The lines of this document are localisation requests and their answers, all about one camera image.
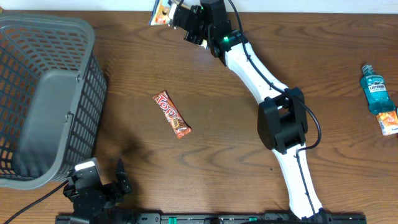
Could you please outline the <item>yellow snack chips bag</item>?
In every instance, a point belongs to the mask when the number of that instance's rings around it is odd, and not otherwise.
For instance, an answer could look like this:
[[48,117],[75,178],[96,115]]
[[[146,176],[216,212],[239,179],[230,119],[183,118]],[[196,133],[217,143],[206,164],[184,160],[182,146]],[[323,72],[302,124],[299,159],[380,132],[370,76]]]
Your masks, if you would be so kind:
[[177,4],[173,0],[156,0],[150,19],[150,26],[166,25],[172,20]]

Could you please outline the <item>red chocolate bar wrapper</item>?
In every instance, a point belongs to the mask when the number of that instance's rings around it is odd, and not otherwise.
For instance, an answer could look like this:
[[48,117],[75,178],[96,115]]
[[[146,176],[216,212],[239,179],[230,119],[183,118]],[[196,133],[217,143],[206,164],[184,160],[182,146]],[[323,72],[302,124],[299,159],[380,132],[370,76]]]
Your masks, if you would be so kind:
[[177,107],[173,103],[166,90],[154,95],[153,99],[164,112],[166,120],[171,125],[178,139],[183,138],[192,131],[191,127],[186,123],[182,115],[179,113]]

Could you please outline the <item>teal mouthwash bottle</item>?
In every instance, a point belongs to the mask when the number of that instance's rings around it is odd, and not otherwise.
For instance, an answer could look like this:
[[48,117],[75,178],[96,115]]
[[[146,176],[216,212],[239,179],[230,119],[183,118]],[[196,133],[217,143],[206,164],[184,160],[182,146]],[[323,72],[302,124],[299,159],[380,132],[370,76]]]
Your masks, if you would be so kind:
[[364,64],[361,68],[363,77],[360,85],[368,101],[368,108],[372,114],[394,111],[396,106],[391,100],[385,86],[385,79],[378,75],[372,65]]

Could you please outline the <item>small orange snack packet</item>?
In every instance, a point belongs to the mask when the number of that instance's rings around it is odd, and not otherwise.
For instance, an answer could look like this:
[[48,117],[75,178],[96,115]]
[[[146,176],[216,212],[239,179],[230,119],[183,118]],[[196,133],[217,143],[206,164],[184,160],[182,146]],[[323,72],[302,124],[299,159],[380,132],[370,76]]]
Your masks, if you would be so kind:
[[379,125],[381,127],[382,134],[384,136],[390,136],[397,134],[397,112],[389,111],[384,113],[379,113],[376,116]]

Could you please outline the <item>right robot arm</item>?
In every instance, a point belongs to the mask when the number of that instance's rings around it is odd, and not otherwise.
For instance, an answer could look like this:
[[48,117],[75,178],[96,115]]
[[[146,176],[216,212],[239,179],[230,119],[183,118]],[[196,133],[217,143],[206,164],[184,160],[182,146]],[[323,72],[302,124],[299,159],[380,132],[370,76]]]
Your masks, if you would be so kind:
[[254,53],[243,29],[234,30],[224,1],[201,1],[185,7],[177,3],[170,13],[174,27],[186,30],[185,40],[205,45],[211,54],[243,81],[258,103],[257,131],[276,156],[289,193],[289,206],[301,220],[314,218],[322,209],[307,164],[307,116],[302,91],[276,79]]

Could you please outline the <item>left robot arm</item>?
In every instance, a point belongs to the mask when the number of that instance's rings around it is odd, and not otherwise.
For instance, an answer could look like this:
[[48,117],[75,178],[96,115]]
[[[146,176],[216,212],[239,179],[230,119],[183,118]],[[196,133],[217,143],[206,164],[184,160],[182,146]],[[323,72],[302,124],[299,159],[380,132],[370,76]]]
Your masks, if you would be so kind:
[[132,192],[129,177],[118,160],[116,180],[103,184],[100,179],[98,160],[91,158],[77,164],[68,175],[68,184],[63,190],[73,203],[69,223],[132,223],[134,215],[129,210],[116,207],[125,195]]

